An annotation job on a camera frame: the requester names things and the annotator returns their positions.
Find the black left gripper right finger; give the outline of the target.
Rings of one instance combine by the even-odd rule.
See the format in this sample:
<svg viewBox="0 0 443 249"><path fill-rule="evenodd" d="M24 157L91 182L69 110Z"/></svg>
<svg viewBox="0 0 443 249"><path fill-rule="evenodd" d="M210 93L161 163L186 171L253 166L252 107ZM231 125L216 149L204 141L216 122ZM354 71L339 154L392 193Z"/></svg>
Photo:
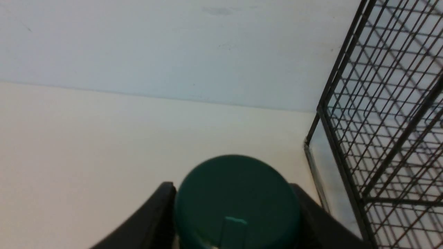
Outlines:
<svg viewBox="0 0 443 249"><path fill-rule="evenodd" d="M301 227L294 249L369 249L370 246L345 228L299 185L291 183L300 201Z"/></svg>

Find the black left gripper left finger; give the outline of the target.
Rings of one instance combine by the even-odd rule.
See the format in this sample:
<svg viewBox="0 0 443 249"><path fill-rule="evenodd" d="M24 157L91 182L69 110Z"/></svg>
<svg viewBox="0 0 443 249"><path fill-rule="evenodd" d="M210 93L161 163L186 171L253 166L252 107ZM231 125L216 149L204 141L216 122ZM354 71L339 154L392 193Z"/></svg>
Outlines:
<svg viewBox="0 0 443 249"><path fill-rule="evenodd" d="M171 249L176 232L173 207L176 187L162 182L125 222L93 249Z"/></svg>

